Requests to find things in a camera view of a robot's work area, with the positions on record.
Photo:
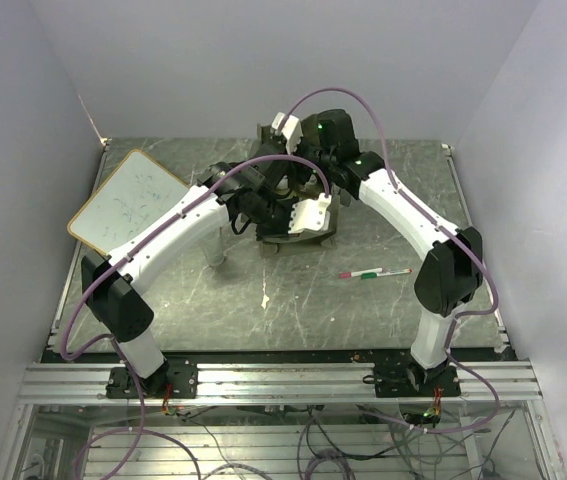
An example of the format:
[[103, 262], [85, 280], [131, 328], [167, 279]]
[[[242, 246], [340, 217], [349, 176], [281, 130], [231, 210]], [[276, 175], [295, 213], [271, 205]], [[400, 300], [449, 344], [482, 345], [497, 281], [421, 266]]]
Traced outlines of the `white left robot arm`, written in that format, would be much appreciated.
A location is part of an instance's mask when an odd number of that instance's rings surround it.
[[125, 357], [131, 384], [145, 397], [167, 392], [170, 366], [152, 332], [154, 312], [143, 298], [179, 254], [244, 215], [251, 223], [285, 233], [291, 208], [277, 197], [294, 157], [273, 154], [208, 167], [182, 200], [133, 240], [107, 255], [81, 261], [87, 306]]

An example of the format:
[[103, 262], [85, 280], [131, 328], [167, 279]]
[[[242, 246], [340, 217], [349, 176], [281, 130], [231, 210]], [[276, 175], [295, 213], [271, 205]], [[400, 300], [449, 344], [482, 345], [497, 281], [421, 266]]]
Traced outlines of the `olive green canvas bag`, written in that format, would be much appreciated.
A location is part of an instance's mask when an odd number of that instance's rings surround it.
[[260, 128], [250, 156], [287, 154], [304, 158], [268, 160], [252, 167], [258, 177], [244, 200], [244, 214], [256, 225], [264, 254], [324, 246], [334, 235], [339, 198], [335, 189], [354, 184], [346, 163], [360, 154], [352, 119], [343, 109], [330, 109], [303, 120], [282, 114]]

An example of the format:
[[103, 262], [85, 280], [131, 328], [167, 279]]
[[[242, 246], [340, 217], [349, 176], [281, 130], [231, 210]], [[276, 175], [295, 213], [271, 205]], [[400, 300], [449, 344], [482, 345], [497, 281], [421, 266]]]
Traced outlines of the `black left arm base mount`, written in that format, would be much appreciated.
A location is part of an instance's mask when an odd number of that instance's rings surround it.
[[[188, 360], [165, 361], [147, 379], [139, 378], [138, 383], [145, 398], [194, 399], [197, 395], [198, 369]], [[116, 367], [110, 371], [105, 396], [108, 399], [138, 397], [129, 368]]]

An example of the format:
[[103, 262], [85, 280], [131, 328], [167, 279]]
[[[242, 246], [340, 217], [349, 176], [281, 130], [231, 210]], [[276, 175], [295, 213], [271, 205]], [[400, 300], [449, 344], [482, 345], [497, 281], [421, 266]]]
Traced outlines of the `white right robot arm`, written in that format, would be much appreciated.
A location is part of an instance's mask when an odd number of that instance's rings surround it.
[[411, 393], [426, 395], [447, 367], [455, 316], [482, 285], [476, 265], [483, 255], [481, 234], [438, 216], [387, 170], [379, 154], [361, 151], [345, 110], [310, 115], [300, 129], [297, 151], [321, 167], [332, 184], [388, 221], [422, 261], [414, 281], [421, 315], [403, 380]]

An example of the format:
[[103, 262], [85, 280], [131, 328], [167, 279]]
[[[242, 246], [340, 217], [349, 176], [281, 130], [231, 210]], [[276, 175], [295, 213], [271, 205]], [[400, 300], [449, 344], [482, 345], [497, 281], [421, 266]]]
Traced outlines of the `grey metallic tube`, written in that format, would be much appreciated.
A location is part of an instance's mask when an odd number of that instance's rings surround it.
[[223, 229], [217, 228], [209, 233], [201, 241], [201, 249], [211, 268], [222, 265], [225, 261], [225, 250], [223, 244]]

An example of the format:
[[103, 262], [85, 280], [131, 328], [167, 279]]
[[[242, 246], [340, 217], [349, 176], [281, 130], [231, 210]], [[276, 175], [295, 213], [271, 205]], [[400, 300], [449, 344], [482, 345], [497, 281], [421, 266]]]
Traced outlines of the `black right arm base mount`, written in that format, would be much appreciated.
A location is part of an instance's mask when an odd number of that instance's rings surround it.
[[372, 385], [377, 398], [428, 397], [438, 392], [442, 397], [461, 394], [457, 370], [444, 361], [433, 369], [423, 369], [410, 356], [388, 357], [377, 362], [370, 374], [362, 378]]

